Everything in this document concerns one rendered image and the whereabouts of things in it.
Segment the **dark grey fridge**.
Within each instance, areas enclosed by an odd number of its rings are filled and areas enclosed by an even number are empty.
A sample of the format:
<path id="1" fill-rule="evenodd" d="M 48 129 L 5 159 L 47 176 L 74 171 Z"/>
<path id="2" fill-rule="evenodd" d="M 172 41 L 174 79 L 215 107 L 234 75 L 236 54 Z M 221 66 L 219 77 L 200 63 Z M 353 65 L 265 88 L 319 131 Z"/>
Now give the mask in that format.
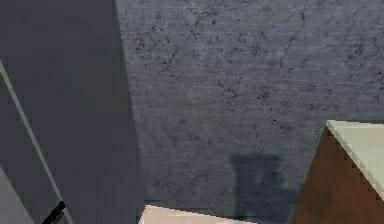
<path id="1" fill-rule="evenodd" d="M 0 0 L 0 167 L 33 224 L 137 224 L 117 0 Z"/>

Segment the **brown cabinet with cream worktop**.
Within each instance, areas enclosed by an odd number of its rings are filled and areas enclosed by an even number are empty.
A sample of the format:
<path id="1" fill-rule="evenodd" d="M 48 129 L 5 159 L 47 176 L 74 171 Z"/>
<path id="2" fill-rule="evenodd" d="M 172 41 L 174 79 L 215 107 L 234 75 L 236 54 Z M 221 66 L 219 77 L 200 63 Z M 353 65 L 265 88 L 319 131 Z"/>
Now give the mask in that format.
<path id="1" fill-rule="evenodd" d="M 384 124 L 326 122 L 289 224 L 384 224 Z"/>

